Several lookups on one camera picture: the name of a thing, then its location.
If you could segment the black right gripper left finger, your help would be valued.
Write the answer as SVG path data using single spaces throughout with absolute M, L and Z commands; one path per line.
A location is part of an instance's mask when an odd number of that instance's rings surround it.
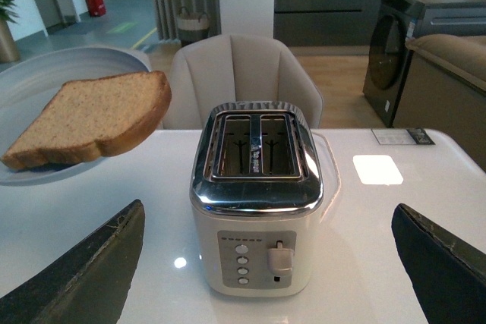
M 134 200 L 43 271 L 1 298 L 3 323 L 116 323 L 143 246 Z

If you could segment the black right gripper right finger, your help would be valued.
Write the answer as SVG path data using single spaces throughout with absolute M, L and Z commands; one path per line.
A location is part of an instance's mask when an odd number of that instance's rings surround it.
M 406 204 L 391 228 L 402 265 L 429 323 L 485 322 L 485 253 Z

